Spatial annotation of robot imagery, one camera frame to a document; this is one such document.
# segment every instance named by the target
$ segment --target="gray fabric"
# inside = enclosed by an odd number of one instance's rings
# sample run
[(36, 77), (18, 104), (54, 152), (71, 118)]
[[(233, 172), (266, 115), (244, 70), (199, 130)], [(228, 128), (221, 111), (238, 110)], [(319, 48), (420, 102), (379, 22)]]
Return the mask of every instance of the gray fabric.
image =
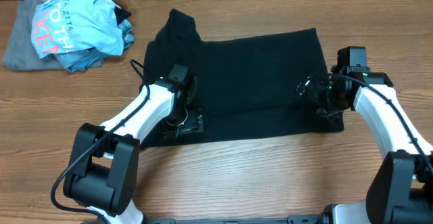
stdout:
[[(31, 37), (32, 19), (38, 4), (46, 0), (24, 0), (18, 3), (18, 14), (12, 30), (3, 65), (10, 70), (63, 70), (62, 65), (53, 54), (39, 58), (35, 51)], [(89, 68), (102, 66), (104, 59), (98, 60)]]

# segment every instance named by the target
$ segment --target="wire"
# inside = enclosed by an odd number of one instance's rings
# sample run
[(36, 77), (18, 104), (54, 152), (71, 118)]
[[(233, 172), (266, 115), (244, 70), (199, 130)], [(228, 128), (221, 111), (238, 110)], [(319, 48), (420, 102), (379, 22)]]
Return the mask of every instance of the wire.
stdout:
[(379, 97), (381, 97), (388, 105), (390, 105), (390, 107), (394, 110), (395, 114), (397, 115), (398, 119), (400, 120), (401, 124), (403, 125), (403, 128), (406, 130), (407, 136), (411, 140), (411, 143), (413, 144), (413, 146), (415, 146), (415, 148), (419, 152), (419, 155), (421, 155), (423, 161), (426, 163), (427, 169), (430, 172), (430, 176), (433, 178), (433, 166), (432, 166), (432, 164), (428, 160), (427, 156), (424, 154), (424, 151), (419, 146), (418, 139), (413, 136), (411, 129), (409, 128), (405, 119), (403, 118), (403, 115), (400, 113), (400, 111), (397, 109), (397, 107), (392, 103), (391, 99), (388, 99), (384, 94), (380, 93), (377, 89), (374, 89), (372, 86), (370, 86), (369, 84), (367, 84), (363, 81), (360, 81), (359, 79), (355, 79), (353, 77), (345, 76), (345, 75), (341, 75), (341, 74), (330, 73), (328, 75), (336, 77), (336, 78), (341, 78), (341, 79), (346, 79), (346, 80), (356, 82), (356, 83), (372, 90), (374, 93), (379, 95)]
[[(134, 68), (135, 72), (137, 72), (137, 74), (143, 79), (143, 75), (137, 70), (137, 68), (133, 65), (133, 62), (137, 63), (134, 60), (131, 60), (131, 66)], [(149, 100), (150, 98), (150, 88), (149, 85), (145, 85), (146, 89), (147, 89), (147, 94), (146, 97), (144, 98), (143, 102), (141, 102), (137, 108), (135, 108), (130, 114), (128, 114), (128, 116), (126, 116), (124, 119), (120, 120), (120, 122), (114, 126), (111, 130), (109, 130), (107, 133), (105, 133), (101, 138), (99, 138), (95, 143), (93, 143), (93, 145), (91, 147), (89, 147), (89, 149), (87, 149), (84, 153), (82, 153), (72, 164), (70, 164), (64, 171), (62, 174), (60, 174), (60, 176), (57, 178), (57, 180), (55, 180), (53, 187), (51, 188), (51, 202), (53, 202), (53, 205), (55, 207), (57, 207), (60, 210), (66, 210), (66, 211), (71, 211), (71, 212), (80, 212), (80, 213), (89, 213), (89, 214), (94, 214), (97, 215), (99, 217), (103, 217), (103, 215), (95, 210), (88, 210), (88, 209), (83, 209), (83, 208), (72, 208), (72, 207), (67, 207), (67, 206), (63, 206), (61, 205), (56, 199), (55, 199), (55, 191), (57, 190), (60, 182), (62, 182), (63, 178), (70, 173), (72, 170), (74, 170), (74, 167), (86, 156), (94, 153), (99, 146), (101, 146), (105, 139), (109, 136), (111, 136), (111, 134), (113, 134), (113, 132), (115, 132), (117, 129), (119, 129), (121, 126), (123, 126), (129, 119), (131, 119), (138, 111), (140, 111), (140, 109), (142, 109), (142, 107), (146, 104), (146, 102)]]

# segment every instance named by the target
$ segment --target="crumpled blue fabric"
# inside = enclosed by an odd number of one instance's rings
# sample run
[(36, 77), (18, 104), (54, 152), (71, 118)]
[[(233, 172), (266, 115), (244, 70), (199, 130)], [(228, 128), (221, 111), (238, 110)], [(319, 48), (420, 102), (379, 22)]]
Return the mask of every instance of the crumpled blue fabric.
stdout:
[[(122, 39), (124, 42), (124, 50), (128, 49), (131, 43), (134, 42), (134, 36), (131, 34), (133, 29), (132, 24), (128, 20), (123, 20), (118, 27), (122, 30)], [(86, 70), (90, 65), (98, 60), (109, 57), (109, 54), (100, 52), (97, 49), (90, 48), (81, 51), (70, 53), (55, 54), (55, 58), (68, 72), (76, 72), (77, 70)]]
[(123, 30), (117, 26), (112, 0), (48, 0), (32, 21), (32, 44), (40, 58), (95, 47), (122, 55)]

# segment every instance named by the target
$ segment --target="robotic hand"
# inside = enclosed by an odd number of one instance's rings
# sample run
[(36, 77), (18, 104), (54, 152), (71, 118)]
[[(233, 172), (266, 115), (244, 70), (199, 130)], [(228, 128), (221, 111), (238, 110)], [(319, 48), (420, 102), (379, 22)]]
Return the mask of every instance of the robotic hand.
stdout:
[[(364, 47), (338, 51), (338, 65), (329, 75), (331, 80), (310, 76), (296, 91), (315, 101), (318, 115), (330, 122), (339, 120), (340, 112), (347, 108), (365, 119), (384, 159), (365, 201), (330, 205), (320, 215), (292, 215), (287, 219), (146, 220), (132, 201), (140, 143), (155, 127), (160, 137), (204, 130), (201, 111), (186, 106), (193, 75), (179, 65), (168, 77), (143, 87), (137, 99), (113, 119), (100, 127), (84, 124), (78, 130), (69, 167), (54, 184), (51, 200), (58, 208), (95, 214), (101, 223), (111, 224), (433, 223), (433, 147), (398, 104), (390, 79), (384, 73), (370, 71)], [(92, 156), (112, 159), (111, 168), (93, 163)], [(425, 183), (423, 189), (411, 189), (414, 176)], [(55, 201), (55, 189), (63, 177), (64, 195), (88, 210), (68, 208)]]

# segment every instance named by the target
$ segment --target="wooden tabletop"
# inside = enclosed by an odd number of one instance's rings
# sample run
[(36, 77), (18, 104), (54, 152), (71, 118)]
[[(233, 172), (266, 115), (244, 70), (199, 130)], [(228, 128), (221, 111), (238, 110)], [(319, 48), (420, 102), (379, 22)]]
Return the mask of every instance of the wooden tabletop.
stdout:
[[(0, 67), (0, 223), (94, 220), (57, 210), (49, 193), (77, 129), (112, 118), (136, 96), (129, 59), (171, 8), (196, 19), (205, 41), (315, 27), (328, 68), (337, 50), (366, 46), (369, 66), (392, 79), (405, 112), (433, 141), (433, 0), (117, 0), (132, 12), (135, 44), (102, 68), (13, 72)], [(17, 2), (0, 2), (0, 55)], [(381, 157), (363, 119), (344, 113), (342, 133), (150, 148), (140, 153), (134, 202), (149, 218), (287, 217), (362, 200)], [(97, 160), (108, 164), (107, 160)], [(63, 197), (62, 204), (76, 206)]]

